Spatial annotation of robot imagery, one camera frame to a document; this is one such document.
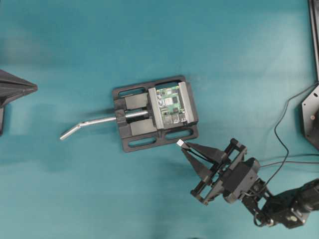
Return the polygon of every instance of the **teal mat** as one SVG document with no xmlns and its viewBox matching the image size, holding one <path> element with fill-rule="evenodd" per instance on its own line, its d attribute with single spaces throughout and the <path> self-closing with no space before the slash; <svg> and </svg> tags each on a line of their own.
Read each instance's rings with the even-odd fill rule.
<svg viewBox="0 0 319 239">
<path fill-rule="evenodd" d="M 224 149 L 234 137 L 274 162 L 285 154 L 273 134 L 285 100 L 316 80 L 306 0 L 2 1 L 0 69 L 39 87 L 7 108 L 1 238 L 318 238 L 319 213 L 289 231 L 255 227 L 239 202 L 201 205 L 176 145 L 124 153 L 114 123 L 58 139 L 106 116 L 113 88 L 184 74 L 199 115 L 192 142 Z M 301 133 L 303 98 L 278 129 L 292 154 L 317 152 Z M 318 173 L 286 165 L 269 187 L 277 194 Z"/>
</svg>

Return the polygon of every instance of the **circuit board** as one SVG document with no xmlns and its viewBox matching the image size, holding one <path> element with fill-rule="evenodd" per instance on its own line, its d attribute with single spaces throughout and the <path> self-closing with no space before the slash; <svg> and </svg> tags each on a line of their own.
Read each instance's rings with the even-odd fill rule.
<svg viewBox="0 0 319 239">
<path fill-rule="evenodd" d="M 164 125 L 186 122 L 185 109 L 179 96 L 179 86 L 158 89 L 156 95 Z"/>
</svg>

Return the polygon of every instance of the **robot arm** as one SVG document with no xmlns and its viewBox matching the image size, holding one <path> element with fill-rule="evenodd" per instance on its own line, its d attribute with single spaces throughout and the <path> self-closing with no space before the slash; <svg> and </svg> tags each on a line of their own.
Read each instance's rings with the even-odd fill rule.
<svg viewBox="0 0 319 239">
<path fill-rule="evenodd" d="M 177 144 L 201 179 L 191 194 L 204 205 L 222 194 L 228 203 L 240 200 L 254 216 L 255 225 L 283 224 L 289 229 L 302 226 L 310 212 L 319 210 L 319 179 L 273 196 L 258 177 L 258 160 L 245 161 L 247 148 L 235 139 L 224 151 L 182 140 Z M 231 161 L 229 156 L 234 152 L 237 156 Z M 212 167 L 208 169 L 193 155 L 212 163 Z M 202 197 L 200 194 L 205 187 L 211 190 Z M 260 209 L 258 203 L 262 198 L 266 203 Z"/>
</svg>

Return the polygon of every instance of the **black cable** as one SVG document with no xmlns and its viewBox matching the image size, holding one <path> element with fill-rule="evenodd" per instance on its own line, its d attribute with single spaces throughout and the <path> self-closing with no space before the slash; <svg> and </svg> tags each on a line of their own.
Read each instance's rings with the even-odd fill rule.
<svg viewBox="0 0 319 239">
<path fill-rule="evenodd" d="M 301 153 L 301 154 L 294 154 L 294 155 L 289 155 L 288 158 L 298 158 L 298 157 L 308 157 L 308 156 L 317 156 L 317 157 L 319 157 L 319 153 Z M 272 158 L 268 158 L 268 160 L 270 160 L 270 159 L 276 159 L 276 158 L 285 158 L 285 156 L 272 157 Z"/>
<path fill-rule="evenodd" d="M 262 166 L 261 166 L 261 168 L 263 168 L 263 167 L 268 167 L 268 166 L 272 166 L 272 165 L 279 164 L 279 163 L 283 163 L 283 161 L 275 162 L 275 163 L 265 164 L 265 165 L 262 165 Z M 297 164 L 319 164 L 319 162 L 301 162 L 301 161 L 286 161 L 285 163 L 297 163 Z"/>
<path fill-rule="evenodd" d="M 264 225 L 266 225 L 266 223 L 258 224 L 258 223 L 257 223 L 257 214 L 258 214 L 258 213 L 255 213 L 255 215 L 254 215 L 254 224 L 255 224 L 256 226 L 262 228 Z"/>
<path fill-rule="evenodd" d="M 195 152 L 194 152 L 193 150 L 191 150 L 191 149 L 188 149 L 187 151 L 190 152 L 190 153 L 192 153 L 192 154 L 194 154 L 194 155 L 196 155 L 197 157 L 199 157 L 199 158 L 201 158 L 201 159 L 204 159 L 205 161 L 208 161 L 207 158 L 204 158 L 203 156 L 199 155 L 198 153 L 195 153 Z"/>
<path fill-rule="evenodd" d="M 264 187 L 260 190 L 261 192 L 267 187 L 267 185 L 269 184 L 269 182 L 270 182 L 270 181 L 277 175 L 277 173 L 282 169 L 282 167 L 284 166 L 284 164 L 285 164 L 285 162 L 287 161 L 287 158 L 288 158 L 288 156 L 289 156 L 289 149 L 286 147 L 286 145 L 282 142 L 282 140 L 279 138 L 279 136 L 278 136 L 278 134 L 277 134 L 277 127 L 278 127 L 278 125 L 281 123 L 281 121 L 283 120 L 283 118 L 284 118 L 285 115 L 286 115 L 289 102 L 290 102 L 292 99 L 294 99 L 294 98 L 296 98 L 296 97 L 302 95 L 303 93 L 307 92 L 307 91 L 310 90 L 312 87 L 314 87 L 314 86 L 316 86 L 316 85 L 318 85 L 318 84 L 319 84 L 319 82 L 316 82 L 315 84 L 313 84 L 313 85 L 307 87 L 307 88 L 304 89 L 303 91 L 301 91 L 301 92 L 299 92 L 298 94 L 296 94 L 296 95 L 290 97 L 290 98 L 287 100 L 286 105 L 285 105 L 285 108 L 284 108 L 284 112 L 283 112 L 282 116 L 279 118 L 279 120 L 278 120 L 278 122 L 277 122 L 277 124 L 276 124 L 276 126 L 275 126 L 275 128 L 274 128 L 274 132 L 275 132 L 276 138 L 278 139 L 278 141 L 280 142 L 280 144 L 285 148 L 285 150 L 286 150 L 287 153 L 286 153 L 285 159 L 281 162 L 281 165 L 279 166 L 279 168 L 278 168 L 278 169 L 275 171 L 275 173 L 268 179 L 268 181 L 265 183 Z M 255 197 L 255 196 L 258 196 L 258 195 L 259 195 L 259 193 L 257 193 L 257 194 L 251 194 L 250 197 Z"/>
</svg>

